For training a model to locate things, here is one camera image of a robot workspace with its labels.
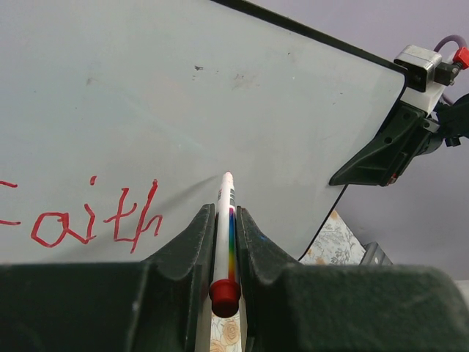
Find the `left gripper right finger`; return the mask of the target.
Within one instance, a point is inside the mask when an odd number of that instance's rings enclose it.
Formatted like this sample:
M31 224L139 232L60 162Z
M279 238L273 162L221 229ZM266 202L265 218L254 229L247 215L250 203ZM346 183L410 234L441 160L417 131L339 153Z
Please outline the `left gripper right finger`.
M304 265L237 209L247 351L466 351L451 278L414 265Z

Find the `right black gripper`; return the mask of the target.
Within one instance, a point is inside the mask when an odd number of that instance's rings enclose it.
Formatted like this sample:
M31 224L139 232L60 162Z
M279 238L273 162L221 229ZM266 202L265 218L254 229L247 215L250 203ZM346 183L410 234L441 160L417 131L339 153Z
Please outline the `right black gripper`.
M399 103L377 135L330 179L331 186L388 186L402 175L417 155L430 154L445 142L461 145L468 138L468 94L452 105L437 103L439 128L425 142L425 112Z

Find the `red whiteboard marker pen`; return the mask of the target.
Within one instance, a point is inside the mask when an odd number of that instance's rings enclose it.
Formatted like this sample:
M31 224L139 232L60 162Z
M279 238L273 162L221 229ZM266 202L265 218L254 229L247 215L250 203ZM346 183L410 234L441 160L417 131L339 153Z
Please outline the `red whiteboard marker pen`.
M241 291L237 268L236 202L231 172L224 173L218 192L209 296L212 311L220 318L230 318L239 310Z

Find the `white whiteboard black frame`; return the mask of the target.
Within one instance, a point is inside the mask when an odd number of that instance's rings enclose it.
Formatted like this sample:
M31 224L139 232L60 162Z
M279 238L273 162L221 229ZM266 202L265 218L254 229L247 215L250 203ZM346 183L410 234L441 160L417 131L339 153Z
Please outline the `white whiteboard black frame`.
M1 261L134 261L216 201L301 257L405 88L243 1L1 3Z

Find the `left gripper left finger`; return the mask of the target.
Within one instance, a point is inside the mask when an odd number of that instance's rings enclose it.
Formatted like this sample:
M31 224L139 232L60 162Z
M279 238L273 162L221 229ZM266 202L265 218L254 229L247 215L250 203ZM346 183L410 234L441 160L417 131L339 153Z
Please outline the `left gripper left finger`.
M147 259L1 267L3 351L208 351L215 208Z

